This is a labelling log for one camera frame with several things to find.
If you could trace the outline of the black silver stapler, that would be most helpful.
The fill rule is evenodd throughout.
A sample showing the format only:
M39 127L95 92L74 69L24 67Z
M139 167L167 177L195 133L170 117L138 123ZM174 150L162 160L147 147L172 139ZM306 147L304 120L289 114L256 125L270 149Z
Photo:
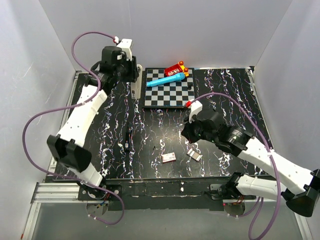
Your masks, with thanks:
M138 76L136 81L130 83L131 98L134 100L139 100L141 98L143 67L140 64L137 65L137 73Z

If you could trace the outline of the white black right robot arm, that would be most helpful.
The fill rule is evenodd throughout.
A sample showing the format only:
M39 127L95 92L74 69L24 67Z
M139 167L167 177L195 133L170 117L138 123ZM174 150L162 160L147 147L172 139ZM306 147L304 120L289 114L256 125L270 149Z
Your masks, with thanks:
M183 120L181 132L190 143L208 141L224 153L250 162L275 180L255 178L235 172L228 182L214 190L214 196L222 199L237 199L240 196L256 196L270 200L285 199L293 212L311 217L320 197L320 171L300 167L265 145L240 126L228 125L214 110L201 110Z

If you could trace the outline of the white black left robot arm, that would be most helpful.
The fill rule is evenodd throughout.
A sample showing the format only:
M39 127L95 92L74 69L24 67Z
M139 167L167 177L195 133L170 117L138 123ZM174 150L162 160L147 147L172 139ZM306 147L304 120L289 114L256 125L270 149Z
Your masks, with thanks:
M78 102L93 97L88 103L74 108L57 135L50 135L47 145L53 158L75 173L80 180L92 184L89 194L95 200L106 196L106 187L101 184L103 177L91 163L92 154L84 149L87 132L99 108L118 82L130 84L132 99L141 97L142 66L137 64L132 54L132 40L123 39L116 46L106 46L101 60L90 69L92 74L82 88Z

